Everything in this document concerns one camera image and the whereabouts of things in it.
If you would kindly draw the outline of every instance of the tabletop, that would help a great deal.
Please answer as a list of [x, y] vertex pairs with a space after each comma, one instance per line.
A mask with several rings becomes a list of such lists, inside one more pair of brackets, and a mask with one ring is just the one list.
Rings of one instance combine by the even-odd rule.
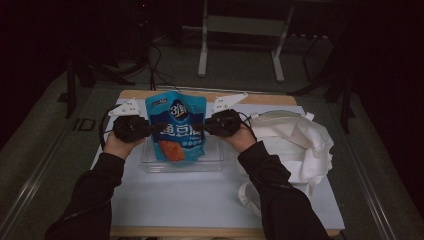
[[[159, 93], [160, 91], [124, 90], [119, 96], [118, 103], [121, 103], [126, 99], [134, 98], [144, 100], [146, 97]], [[234, 94], [225, 92], [182, 93], [204, 96], [208, 103], [214, 102], [214, 100], [219, 96]], [[278, 106], [285, 106], [289, 109], [301, 109], [301, 107], [297, 106], [293, 97], [285, 95], [249, 94], [247, 98], [240, 102], [240, 104], [245, 107], [244, 109], [258, 105], [268, 106], [269, 109], [273, 109]], [[225, 151], [227, 154], [226, 159], [236, 159], [236, 153], [232, 153], [228, 149]], [[134, 152], [135, 155], [138, 155], [139, 153], [138, 150], [135, 150]], [[218, 232], [220, 236], [225, 237], [263, 237], [264, 235], [260, 219], [254, 216], [250, 210], [242, 207], [237, 200], [231, 199], [231, 201], [228, 201], [228, 196], [231, 195], [231, 193], [236, 193], [238, 187], [243, 181], [248, 181], [247, 178], [239, 177], [237, 174], [237, 166], [234, 162], [235, 161], [227, 161], [224, 170], [220, 172], [152, 174], [143, 172], [141, 170], [140, 160], [138, 157], [130, 155], [126, 164], [123, 184], [116, 190], [115, 197], [112, 201], [112, 208], [116, 211], [113, 213], [114, 219], [112, 220], [111, 236], [216, 237]], [[199, 185], [197, 182], [190, 182], [193, 178], [198, 179], [197, 182], [203, 182], [203, 185]], [[331, 191], [328, 179], [323, 181], [321, 187], [322, 189], [318, 192], [321, 192], [322, 194], [317, 194], [316, 198], [318, 200], [313, 199], [312, 205], [313, 207], [315, 206], [315, 208], [321, 209], [319, 210], [321, 213], [317, 214], [323, 216], [326, 215], [326, 210], [332, 208], [331, 204], [328, 205], [328, 202], [334, 203], [335, 208], [337, 208], [337, 205], [334, 201], [334, 195]], [[187, 195], [193, 196], [193, 191], [201, 191], [203, 193], [204, 189], [209, 189], [207, 192], [214, 192], [215, 194], [209, 197], [196, 196], [195, 200], [187, 200], [184, 198], [184, 196]], [[151, 195], [146, 196], [140, 193], [144, 191], [148, 191]], [[180, 206], [179, 208], [182, 208], [183, 210], [175, 209], [175, 206], [169, 206], [172, 202], [164, 200], [171, 196], [167, 193], [167, 191], [172, 191], [174, 193], [171, 195], [175, 197], [175, 202], [186, 201], [189, 203], [189, 206]], [[325, 194], [331, 195], [330, 201], [322, 201], [323, 198], [326, 198]], [[218, 207], [217, 202], [224, 201], [225, 203]], [[323, 206], [319, 206], [320, 202], [326, 203]], [[190, 222], [190, 220], [186, 220], [185, 218], [193, 218], [193, 216], [199, 215], [199, 211], [190, 206], [196, 208], [197, 206], [205, 205], [208, 205], [209, 208], [213, 209], [213, 212], [209, 212], [211, 215], [210, 217], [218, 219], [218, 221], [214, 222], [213, 220], [205, 220], [202, 218], [198, 219], [197, 222], [194, 223], [197, 226], [191, 226], [193, 222]], [[203, 215], [208, 214], [208, 210], [202, 211], [204, 211], [202, 212]], [[231, 216], [225, 217], [225, 212], [230, 212]], [[242, 216], [240, 219], [243, 220], [236, 223], [238, 221], [238, 216]], [[327, 220], [324, 220], [323, 222], [325, 222], [324, 225], [328, 225]], [[330, 236], [337, 235], [339, 231], [340, 227], [336, 227], [335, 229], [327, 228], [327, 232]]]

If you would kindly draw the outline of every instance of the clear plastic container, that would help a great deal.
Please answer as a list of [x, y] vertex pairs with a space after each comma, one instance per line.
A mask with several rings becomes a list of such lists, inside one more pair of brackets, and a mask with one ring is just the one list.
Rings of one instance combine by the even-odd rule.
[[150, 173], [162, 172], [218, 172], [222, 170], [224, 152], [222, 140], [215, 136], [206, 136], [203, 150], [205, 155], [199, 157], [197, 161], [159, 161], [156, 159], [153, 150], [153, 140], [146, 138], [143, 144], [142, 166], [144, 171]]

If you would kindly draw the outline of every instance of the table leg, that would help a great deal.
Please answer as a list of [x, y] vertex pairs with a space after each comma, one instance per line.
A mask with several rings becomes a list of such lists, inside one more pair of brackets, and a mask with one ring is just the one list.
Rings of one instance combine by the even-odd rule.
[[208, 60], [208, 0], [203, 1], [203, 27], [202, 27], [202, 49], [200, 50], [199, 70], [197, 75], [204, 77], [206, 75], [206, 63]]
[[286, 20], [283, 23], [283, 27], [281, 29], [281, 34], [279, 37], [278, 46], [275, 50], [271, 51], [272, 62], [274, 64], [275, 77], [277, 78], [277, 82], [284, 82], [283, 70], [281, 68], [280, 62], [280, 53], [283, 48], [284, 40], [286, 40], [287, 32], [289, 30], [290, 21], [293, 16], [294, 6], [290, 7], [290, 10], [287, 14]]

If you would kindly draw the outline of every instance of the black sleeve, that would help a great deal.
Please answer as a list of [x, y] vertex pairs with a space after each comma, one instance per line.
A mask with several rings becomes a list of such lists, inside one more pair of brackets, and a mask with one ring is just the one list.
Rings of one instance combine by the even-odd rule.
[[110, 199], [114, 188], [121, 184], [125, 161], [101, 153], [90, 171], [75, 184], [65, 212], [47, 230], [46, 240], [110, 239], [112, 210]]
[[288, 182], [290, 172], [278, 156], [268, 154], [263, 142], [242, 152], [238, 160], [259, 192], [268, 240], [330, 239], [309, 199]]

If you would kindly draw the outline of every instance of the blue snack bag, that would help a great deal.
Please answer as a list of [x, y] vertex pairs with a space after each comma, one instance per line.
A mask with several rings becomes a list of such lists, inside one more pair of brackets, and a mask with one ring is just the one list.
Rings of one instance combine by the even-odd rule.
[[152, 134], [157, 160], [196, 161], [205, 155], [204, 131], [192, 128], [205, 122], [205, 97], [171, 91], [149, 97], [145, 103], [150, 125], [167, 123], [165, 130]]

